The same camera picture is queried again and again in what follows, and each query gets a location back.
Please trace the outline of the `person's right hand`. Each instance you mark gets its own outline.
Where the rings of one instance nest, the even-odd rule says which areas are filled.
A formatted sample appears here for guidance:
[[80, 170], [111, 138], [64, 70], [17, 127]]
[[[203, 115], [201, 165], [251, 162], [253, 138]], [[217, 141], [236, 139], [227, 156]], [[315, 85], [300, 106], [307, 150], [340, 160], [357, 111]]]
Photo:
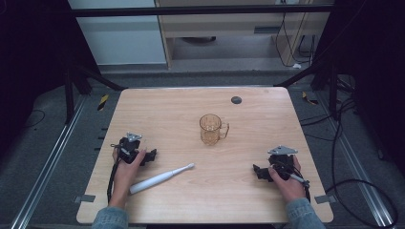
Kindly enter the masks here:
[[283, 180], [272, 167], [268, 168], [268, 172], [286, 203], [293, 202], [299, 198], [306, 198], [306, 191], [301, 182], [294, 178]]

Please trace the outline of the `white electric toothbrush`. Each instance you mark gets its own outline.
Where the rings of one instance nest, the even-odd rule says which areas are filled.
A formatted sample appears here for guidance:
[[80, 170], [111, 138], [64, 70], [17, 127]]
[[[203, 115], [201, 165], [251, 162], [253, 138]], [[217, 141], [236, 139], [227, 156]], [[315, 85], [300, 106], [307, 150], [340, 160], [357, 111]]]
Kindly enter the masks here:
[[148, 179], [145, 179], [144, 181], [141, 181], [139, 183], [136, 183], [136, 184], [132, 185], [130, 187], [130, 194], [133, 195], [133, 194], [139, 193], [139, 192], [141, 192], [143, 190], [146, 190], [146, 189], [148, 189], [148, 188], [150, 188], [152, 186], [155, 186], [155, 185], [157, 185], [159, 183], [162, 183], [162, 182], [170, 179], [171, 177], [174, 177], [174, 176], [176, 176], [176, 175], [178, 175], [178, 174], [180, 174], [180, 173], [182, 173], [182, 172], [184, 172], [186, 170], [190, 170], [194, 166], [195, 166], [194, 163], [190, 163], [190, 164], [188, 164], [188, 165], [186, 165], [184, 167], [181, 167], [181, 168], [178, 168], [178, 169], [175, 169], [175, 170], [172, 170], [172, 171], [164, 172], [164, 173], [156, 175], [154, 177], [150, 177]]

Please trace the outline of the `black metal stand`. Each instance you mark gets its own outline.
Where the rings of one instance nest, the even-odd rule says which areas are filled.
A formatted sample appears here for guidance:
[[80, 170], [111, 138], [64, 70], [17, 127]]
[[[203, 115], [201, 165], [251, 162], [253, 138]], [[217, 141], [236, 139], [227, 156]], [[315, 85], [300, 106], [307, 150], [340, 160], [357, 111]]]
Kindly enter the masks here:
[[87, 80], [88, 77], [115, 91], [125, 90], [125, 87], [119, 86], [118, 84], [104, 78], [100, 73], [96, 73], [80, 65], [68, 65], [64, 71], [66, 124], [70, 123], [75, 115], [73, 88], [77, 88], [80, 94], [89, 94], [92, 91], [92, 86]]
[[288, 88], [293, 83], [313, 74], [310, 86], [315, 90], [322, 90], [329, 85], [329, 111], [334, 119], [337, 119], [337, 67], [332, 61], [317, 60], [311, 66], [302, 70], [290, 79], [275, 84], [275, 87]]

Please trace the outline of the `aluminium floor rail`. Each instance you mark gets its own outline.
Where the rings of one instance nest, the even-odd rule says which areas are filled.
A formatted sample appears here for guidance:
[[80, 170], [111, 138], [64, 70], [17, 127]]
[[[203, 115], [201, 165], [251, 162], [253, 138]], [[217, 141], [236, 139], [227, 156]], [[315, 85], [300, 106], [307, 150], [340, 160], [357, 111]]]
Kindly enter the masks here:
[[394, 224], [394, 217], [389, 213], [389, 209], [383, 203], [382, 193], [370, 185], [370, 177], [355, 155], [350, 142], [343, 132], [343, 127], [332, 117], [330, 118], [330, 125], [336, 131], [336, 141], [339, 143], [342, 154], [347, 160], [354, 177], [359, 179], [359, 188], [377, 225], [382, 227]]
[[67, 122], [59, 135], [53, 149], [50, 152], [40, 174], [38, 175], [30, 193], [28, 194], [24, 204], [20, 208], [18, 214], [11, 223], [10, 229], [26, 229], [34, 213], [39, 200], [49, 183], [53, 171], [62, 156], [65, 147], [74, 131], [75, 125], [82, 114], [84, 105], [87, 100], [87, 95], [80, 95], [77, 104], [74, 107], [74, 114], [69, 122]]

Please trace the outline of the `person's left hand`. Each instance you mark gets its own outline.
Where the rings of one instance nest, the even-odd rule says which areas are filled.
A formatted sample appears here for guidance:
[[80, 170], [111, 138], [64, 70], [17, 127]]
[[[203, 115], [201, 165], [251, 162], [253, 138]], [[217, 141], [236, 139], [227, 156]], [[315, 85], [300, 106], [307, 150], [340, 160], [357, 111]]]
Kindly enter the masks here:
[[113, 192], [110, 204], [118, 205], [125, 203], [128, 197], [130, 187], [134, 183], [138, 168], [146, 155], [146, 150], [142, 149], [138, 152], [135, 160], [132, 163], [120, 161], [117, 165], [117, 171], [114, 177]]

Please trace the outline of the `light wooden desk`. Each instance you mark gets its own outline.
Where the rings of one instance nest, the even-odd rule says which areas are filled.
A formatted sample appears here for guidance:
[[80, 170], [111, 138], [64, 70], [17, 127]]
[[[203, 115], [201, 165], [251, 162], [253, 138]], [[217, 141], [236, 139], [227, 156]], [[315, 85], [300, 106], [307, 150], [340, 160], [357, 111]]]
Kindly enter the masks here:
[[[334, 0], [154, 0], [158, 7], [321, 5]], [[209, 37], [225, 35], [271, 35], [285, 65], [296, 62], [300, 40], [320, 35], [329, 19], [327, 12], [235, 13], [161, 15], [162, 37]]]

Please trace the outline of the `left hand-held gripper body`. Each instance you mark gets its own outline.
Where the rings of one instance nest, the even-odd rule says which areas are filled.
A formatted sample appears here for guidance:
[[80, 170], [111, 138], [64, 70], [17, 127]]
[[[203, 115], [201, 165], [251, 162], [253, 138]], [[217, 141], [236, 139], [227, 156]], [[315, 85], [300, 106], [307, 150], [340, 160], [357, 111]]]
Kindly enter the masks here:
[[128, 133], [118, 144], [118, 156], [127, 164], [131, 164], [138, 154], [138, 148], [142, 135]]

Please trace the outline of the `dark curtain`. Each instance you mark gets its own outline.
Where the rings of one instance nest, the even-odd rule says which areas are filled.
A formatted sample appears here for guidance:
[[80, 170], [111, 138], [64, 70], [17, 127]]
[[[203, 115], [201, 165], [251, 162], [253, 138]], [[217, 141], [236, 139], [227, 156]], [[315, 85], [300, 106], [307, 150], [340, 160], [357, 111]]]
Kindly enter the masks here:
[[405, 176], [405, 0], [334, 0], [317, 51], [355, 80], [354, 96], [384, 156]]
[[61, 48], [78, 65], [99, 72], [78, 22], [47, 14], [70, 7], [68, 0], [0, 0], [0, 160], [9, 155], [35, 99], [64, 84]]

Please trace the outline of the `yellow black tape strip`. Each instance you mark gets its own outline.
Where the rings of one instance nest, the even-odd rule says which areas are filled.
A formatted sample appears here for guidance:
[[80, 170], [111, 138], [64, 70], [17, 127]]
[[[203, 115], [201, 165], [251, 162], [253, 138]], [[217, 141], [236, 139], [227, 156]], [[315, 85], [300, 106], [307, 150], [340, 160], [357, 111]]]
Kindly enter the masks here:
[[103, 108], [104, 108], [104, 106], [105, 106], [105, 104], [106, 104], [108, 98], [109, 98], [109, 95], [108, 95], [108, 94], [104, 94], [104, 95], [100, 98], [100, 101], [99, 101], [98, 106], [97, 106], [97, 110], [98, 110], [98, 111], [102, 111], [102, 110], [103, 110]]
[[318, 99], [314, 92], [302, 92], [302, 98], [311, 105], [318, 105]]

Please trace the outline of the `black horizontal frame bar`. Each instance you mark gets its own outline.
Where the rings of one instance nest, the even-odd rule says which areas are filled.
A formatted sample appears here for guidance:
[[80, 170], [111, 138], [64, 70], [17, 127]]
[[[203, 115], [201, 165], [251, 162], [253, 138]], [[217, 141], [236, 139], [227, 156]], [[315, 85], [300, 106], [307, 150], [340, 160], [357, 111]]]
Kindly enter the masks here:
[[246, 6], [194, 6], [126, 9], [69, 10], [75, 17], [199, 15], [235, 13], [328, 12], [334, 5], [246, 5]]

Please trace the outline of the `clear plastic mug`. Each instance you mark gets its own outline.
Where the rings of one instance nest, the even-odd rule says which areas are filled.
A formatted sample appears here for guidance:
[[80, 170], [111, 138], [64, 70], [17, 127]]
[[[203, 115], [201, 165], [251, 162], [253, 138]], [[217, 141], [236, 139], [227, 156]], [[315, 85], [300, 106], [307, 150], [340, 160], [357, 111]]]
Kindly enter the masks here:
[[213, 146], [227, 137], [229, 124], [222, 122], [216, 114], [205, 114], [200, 118], [201, 140], [205, 145]]

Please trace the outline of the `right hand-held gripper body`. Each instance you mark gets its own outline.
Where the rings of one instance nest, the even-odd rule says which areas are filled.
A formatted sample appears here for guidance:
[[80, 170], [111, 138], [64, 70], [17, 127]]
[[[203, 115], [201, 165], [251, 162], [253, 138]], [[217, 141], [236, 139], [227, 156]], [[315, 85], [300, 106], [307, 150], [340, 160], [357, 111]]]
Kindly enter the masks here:
[[297, 175], [294, 166], [293, 156], [298, 153], [297, 150], [279, 145], [268, 151], [270, 166], [278, 173], [283, 180], [288, 180], [291, 175]]

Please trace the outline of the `white cabinet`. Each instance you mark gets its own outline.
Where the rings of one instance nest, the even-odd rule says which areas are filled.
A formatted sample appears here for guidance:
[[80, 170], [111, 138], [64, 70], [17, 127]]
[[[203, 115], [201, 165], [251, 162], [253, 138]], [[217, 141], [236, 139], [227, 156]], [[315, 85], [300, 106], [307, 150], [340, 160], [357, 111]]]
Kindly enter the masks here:
[[[73, 10], [154, 8], [154, 0], [68, 0]], [[160, 65], [166, 57], [157, 16], [78, 17], [98, 66]]]

